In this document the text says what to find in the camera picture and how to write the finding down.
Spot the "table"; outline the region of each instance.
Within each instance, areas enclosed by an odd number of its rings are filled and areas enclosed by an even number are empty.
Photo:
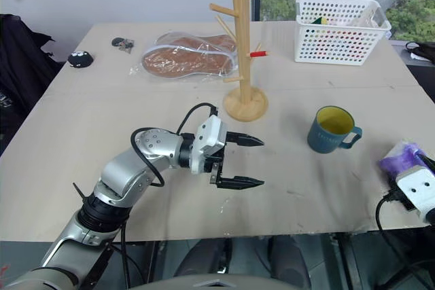
[[[187,110],[207,101],[221,107],[229,130],[262,139],[264,147],[226,149],[224,177],[265,181],[253,189],[216,189],[209,175],[167,170],[167,185],[150,187],[132,210],[127,240],[175,240],[375,230],[375,206],[387,191],[376,161],[399,140],[435,154],[435,106],[381,40],[361,67],[296,63],[293,22],[253,22],[251,48],[261,41],[273,55],[252,66],[253,85],[269,100],[265,116],[237,122],[222,99],[236,84],[220,80],[167,81],[131,67],[168,30],[222,33],[217,23],[98,24],[77,47],[94,56],[91,66],[65,65],[0,157],[2,240],[53,241],[81,206],[72,187],[89,194],[104,165],[129,146],[142,126],[175,130]],[[114,37],[135,40],[131,54],[112,47]],[[306,136],[324,105],[349,110],[362,139],[350,150],[324,155]],[[194,132],[207,117],[196,112]],[[385,228],[423,226],[398,203],[381,211]]]

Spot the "wooden mug tree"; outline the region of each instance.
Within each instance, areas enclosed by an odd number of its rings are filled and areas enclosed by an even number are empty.
[[[239,62],[239,76],[224,79],[226,83],[231,81],[240,83],[239,88],[225,96],[224,107],[226,112],[235,120],[251,122],[266,112],[268,101],[263,91],[251,86],[251,61],[253,58],[250,56],[249,0],[232,0],[232,4],[234,9],[210,3],[211,10],[233,16],[236,26],[236,34],[234,35],[225,22],[219,16],[216,16],[217,21],[237,45],[237,59]]]

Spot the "black object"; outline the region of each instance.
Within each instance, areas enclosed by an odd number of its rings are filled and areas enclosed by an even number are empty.
[[[435,208],[426,214],[426,220],[430,223],[430,225],[435,225]]]
[[[271,277],[301,289],[310,289],[311,281],[304,257],[291,236],[269,239],[268,258]]]
[[[195,110],[197,110],[198,108],[201,108],[201,107],[210,107],[209,117],[212,116],[212,115],[218,115],[218,108],[215,107],[214,105],[212,105],[211,103],[207,103],[207,102],[199,103],[199,104],[195,105],[193,108],[191,108],[191,110],[189,110],[189,112],[187,112],[187,114],[184,117],[183,121],[178,126],[177,132],[175,134],[177,134],[177,135],[180,134],[181,129],[183,129],[184,124],[188,121],[188,119],[189,119],[190,115],[193,113],[193,111],[195,111]]]
[[[110,249],[112,249],[113,251],[119,253],[122,255],[122,251],[121,249],[119,249],[117,246],[115,246],[114,244],[111,244]],[[126,254],[127,259],[133,264],[133,266],[136,269],[137,274],[139,275],[139,278],[141,279],[141,284],[144,285],[146,283],[145,281],[145,277],[143,276],[143,273],[141,271],[141,268],[139,267],[139,265],[137,264],[137,262],[129,255]]]
[[[224,189],[247,189],[264,184],[264,181],[251,177],[234,176],[234,178],[216,178],[216,187]]]
[[[81,283],[80,290],[92,290],[95,288],[95,285],[97,285],[102,277],[113,253],[114,251],[111,249],[110,245],[105,246],[105,250],[102,251],[100,257]]]
[[[84,68],[90,66],[94,61],[94,58],[87,51],[76,51],[68,56],[68,62],[71,67]]]
[[[179,148],[178,164],[182,168],[189,168],[190,150],[195,140],[195,135],[184,132],[181,136],[183,137],[183,142]]]
[[[130,281],[130,271],[128,270],[128,262],[127,262],[127,246],[125,243],[125,229],[126,229],[127,221],[122,224],[121,227],[121,256],[122,256],[122,268],[124,270],[124,281],[125,281],[125,289],[131,288]]]
[[[395,200],[398,200],[400,203],[402,203],[402,205],[407,211],[415,210],[414,204],[409,200],[409,198],[406,197],[405,193],[399,188],[396,182],[396,178],[389,173],[386,173],[386,175],[388,179],[388,185],[391,189],[390,193],[395,194],[396,197]]]
[[[381,221],[379,219],[379,213],[381,212],[381,207],[383,203],[389,202],[391,200],[394,200],[395,193],[388,193],[388,195],[384,196],[376,206],[376,213],[375,213],[375,219],[377,227],[379,228],[379,231],[381,233],[382,238],[387,243],[387,245],[390,247],[390,249],[394,252],[394,254],[397,256],[397,258],[405,265],[406,269],[428,290],[434,290],[433,287],[431,287],[420,275],[418,275],[416,269],[414,266],[412,266],[408,259],[397,250],[397,248],[391,243],[390,239],[388,238],[387,234],[385,233],[384,229],[382,228]]]
[[[417,66],[418,60],[413,60],[411,64],[408,64],[409,71],[413,74],[419,85],[424,89],[426,94],[435,103],[435,65],[428,63],[430,66]]]
[[[111,44],[113,47],[119,47],[121,42],[123,42],[125,39],[123,37],[116,37],[111,41]]]
[[[416,43],[418,47],[408,48],[408,44]],[[432,61],[432,64],[435,65],[435,42],[408,42],[405,45],[405,48],[408,52],[412,52],[420,57],[426,58]]]
[[[88,229],[97,232],[112,232],[128,219],[130,211],[131,207],[108,205],[92,193],[84,201],[77,214],[77,220]]]
[[[421,153],[418,153],[417,156],[424,162],[426,166],[435,174],[435,161],[429,159],[427,156],[424,156]]]
[[[236,143],[238,146],[262,146],[264,142],[256,137],[248,134],[241,134],[240,132],[227,132],[226,141],[230,143]]]
[[[192,274],[214,274],[225,267],[228,273],[232,243],[231,239],[201,239],[190,249],[174,274],[176,276]]]
[[[410,265],[425,270],[435,285],[435,229],[426,227],[387,232],[394,235],[407,248],[406,258]],[[386,282],[374,285],[374,290],[399,289],[399,285],[411,276],[407,267],[400,268]]]
[[[80,190],[79,186],[77,186],[75,183],[73,183],[74,189],[79,194],[80,198],[82,198],[82,202],[84,203],[86,200],[86,196],[83,194],[83,192]]]
[[[360,271],[358,270],[351,235],[346,232],[337,232],[335,238],[338,243],[338,249],[340,251],[343,270],[345,271],[346,283],[349,290],[362,289]]]
[[[0,25],[1,154],[63,64],[41,50],[51,36],[33,32],[19,16],[2,14]]]

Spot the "black bag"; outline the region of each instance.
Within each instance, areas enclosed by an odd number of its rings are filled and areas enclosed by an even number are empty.
[[[416,43],[418,47],[408,48],[408,44]],[[405,45],[408,52],[412,52],[420,57],[429,59],[435,65],[435,42],[408,42]]]
[[[0,24],[1,154],[63,64],[41,50],[52,38],[19,16],[0,15]]]

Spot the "black cable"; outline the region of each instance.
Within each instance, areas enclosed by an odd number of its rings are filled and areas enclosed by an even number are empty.
[[[191,110],[189,110],[189,112],[187,113],[187,115],[184,117],[183,121],[179,125],[177,132],[176,132],[177,135],[180,134],[181,129],[183,128],[184,124],[188,121],[192,112],[197,110],[198,108],[201,108],[201,107],[210,107],[210,115],[217,115],[218,114],[218,108],[215,107],[214,105],[212,105],[211,103],[202,102],[202,103],[195,105],[193,108],[191,108]]]
[[[391,248],[391,250],[394,252],[394,254],[396,254],[396,256],[398,257],[398,259],[405,265],[406,268],[408,268],[408,270],[412,273],[412,275],[428,290],[434,290],[433,287],[431,287],[426,281],[424,281],[424,279],[418,275],[418,273],[414,270],[414,267],[408,262],[408,260],[406,259],[405,256],[403,256],[399,250],[397,250],[397,248],[391,243],[391,241],[389,240],[389,238],[387,237],[387,234],[385,233],[384,229],[382,228],[381,225],[381,221],[379,219],[379,213],[381,212],[381,207],[383,205],[383,203],[388,202],[391,200],[391,195],[394,193],[390,193],[388,195],[386,195],[384,198],[382,198],[378,205],[376,206],[376,213],[375,213],[375,219],[376,219],[376,224],[379,228],[379,231],[381,233],[382,238],[384,239],[384,241],[387,243],[387,245]]]
[[[435,263],[435,258],[422,259],[421,261],[415,261],[411,266],[418,266],[426,263]]]
[[[150,185],[156,186],[156,187],[163,187],[164,186],[164,179],[163,179],[162,175],[160,174],[160,172],[158,172],[156,167],[144,156],[144,154],[138,148],[138,146],[136,144],[136,140],[135,140],[137,134],[139,134],[140,132],[146,132],[147,130],[150,130],[150,129],[155,129],[155,128],[143,127],[143,128],[136,129],[130,136],[130,144],[131,144],[131,147],[135,150],[136,154],[142,159],[142,161],[145,162],[145,164],[148,166],[148,168],[150,168],[152,173],[154,173],[154,175],[156,176],[156,178],[160,182],[160,183],[151,183]]]
[[[112,248],[115,252],[117,252],[117,253],[119,253],[119,254],[122,255],[122,251],[121,251],[121,249],[119,249],[117,246],[111,244],[111,245],[110,245],[110,248]],[[144,284],[145,284],[145,277],[143,276],[143,274],[142,274],[142,272],[141,272],[141,268],[139,267],[139,264],[136,263],[136,261],[135,261],[133,258],[131,258],[131,256],[129,256],[128,254],[127,254],[126,256],[127,256],[127,259],[128,259],[128,260],[133,264],[133,266],[135,267],[135,269],[136,269],[136,271],[137,271],[137,273],[138,273],[138,275],[139,275],[139,277],[140,277],[140,279],[141,279],[142,285],[144,285]]]
[[[124,281],[125,281],[125,289],[130,289],[130,272],[128,271],[128,262],[127,262],[127,247],[125,244],[125,228],[127,222],[124,222],[121,227],[121,256],[122,256],[122,267],[124,268]]]

